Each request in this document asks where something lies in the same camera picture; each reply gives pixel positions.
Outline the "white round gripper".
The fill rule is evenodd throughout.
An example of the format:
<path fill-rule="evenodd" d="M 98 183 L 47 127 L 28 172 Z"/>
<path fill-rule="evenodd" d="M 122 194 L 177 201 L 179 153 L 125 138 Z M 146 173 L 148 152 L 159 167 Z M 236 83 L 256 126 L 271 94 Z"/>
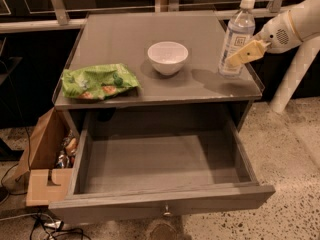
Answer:
<path fill-rule="evenodd" d="M 225 65 L 238 67 L 258 60 L 268 53 L 280 54 L 302 43 L 295 30 L 291 12 L 287 11 L 269 20 L 252 40 L 228 56 Z"/>

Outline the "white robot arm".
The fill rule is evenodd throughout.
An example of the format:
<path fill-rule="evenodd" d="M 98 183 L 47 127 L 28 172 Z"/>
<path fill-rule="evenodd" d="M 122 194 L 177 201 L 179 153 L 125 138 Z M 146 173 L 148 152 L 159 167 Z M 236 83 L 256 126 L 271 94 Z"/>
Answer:
<path fill-rule="evenodd" d="M 280 54 L 320 35 L 320 0 L 305 0 L 270 19 L 242 48 L 229 55 L 228 67 Z"/>

